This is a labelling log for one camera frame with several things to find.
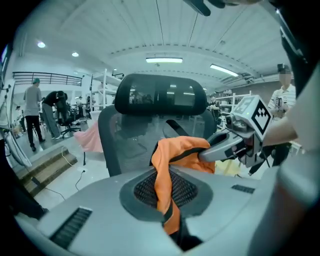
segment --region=vent grille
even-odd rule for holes
[[[255,191],[253,187],[242,186],[242,185],[233,185],[231,188],[234,190],[242,191],[249,194],[253,194],[253,192]]]
[[[197,186],[177,175],[176,173],[169,171],[172,192],[171,197],[175,204],[180,208],[187,203],[191,202],[198,194]],[[151,174],[143,181],[139,182],[134,188],[134,195],[141,202],[157,208],[158,197],[155,191],[157,173]]]
[[[67,249],[83,225],[91,215],[92,210],[79,207],[53,234],[51,241]]]

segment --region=robotic arm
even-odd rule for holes
[[[246,167],[261,163],[264,159],[257,154],[271,121],[272,115],[260,96],[244,97],[226,117],[226,130],[208,139],[211,147],[199,153],[199,159],[213,162],[239,158]]]

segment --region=mesh chair back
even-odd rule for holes
[[[114,105],[102,110],[98,128],[110,176],[147,167],[159,140],[179,136],[167,120],[175,120],[190,136],[205,139],[217,127],[208,110],[197,116],[122,115]]]

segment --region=pink cloth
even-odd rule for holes
[[[81,145],[84,152],[103,152],[100,136],[98,121],[86,131],[77,131],[73,134],[75,139]]]

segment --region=orange towel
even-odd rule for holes
[[[171,198],[172,181],[169,174],[169,163],[192,168],[200,172],[215,173],[215,162],[200,162],[197,149],[208,149],[210,144],[204,138],[179,136],[164,138],[158,142],[151,162],[157,171],[154,183],[158,202],[157,210],[165,215],[172,203],[172,214],[164,223],[164,230],[168,235],[179,230],[180,210]]]

